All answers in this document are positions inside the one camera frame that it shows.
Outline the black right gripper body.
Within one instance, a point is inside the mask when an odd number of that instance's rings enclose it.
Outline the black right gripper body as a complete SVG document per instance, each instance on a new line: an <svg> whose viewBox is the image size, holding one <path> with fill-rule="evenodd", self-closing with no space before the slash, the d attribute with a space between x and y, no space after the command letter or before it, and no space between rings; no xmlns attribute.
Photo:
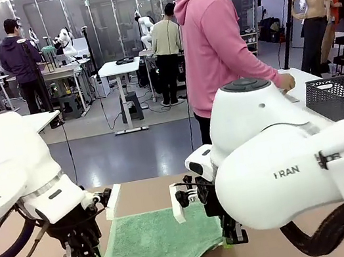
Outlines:
<svg viewBox="0 0 344 257"><path fill-rule="evenodd" d="M205 212L208 217L218 217L222 227L236 224L236 220L225 212L225 209L220 204L216 192L209 191L203 200Z"/></svg>

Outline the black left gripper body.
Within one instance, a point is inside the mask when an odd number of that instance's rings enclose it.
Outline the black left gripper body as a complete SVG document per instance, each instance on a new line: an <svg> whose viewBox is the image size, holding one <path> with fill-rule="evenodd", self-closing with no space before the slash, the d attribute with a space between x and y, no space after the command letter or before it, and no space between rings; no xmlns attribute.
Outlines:
<svg viewBox="0 0 344 257"><path fill-rule="evenodd" d="M98 211L87 211L79 216L68 215L48 227L49 237L57 239L63 249L68 243L71 247L82 247L90 244L97 246L100 242L101 231L95 220Z"/></svg>

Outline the person's right hand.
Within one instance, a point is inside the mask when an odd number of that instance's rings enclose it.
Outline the person's right hand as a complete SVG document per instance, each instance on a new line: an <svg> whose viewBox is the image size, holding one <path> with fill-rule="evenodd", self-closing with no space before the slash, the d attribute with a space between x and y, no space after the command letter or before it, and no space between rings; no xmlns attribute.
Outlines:
<svg viewBox="0 0 344 257"><path fill-rule="evenodd" d="M288 92L295 88L295 78L288 73L279 74L279 87L283 92Z"/></svg>

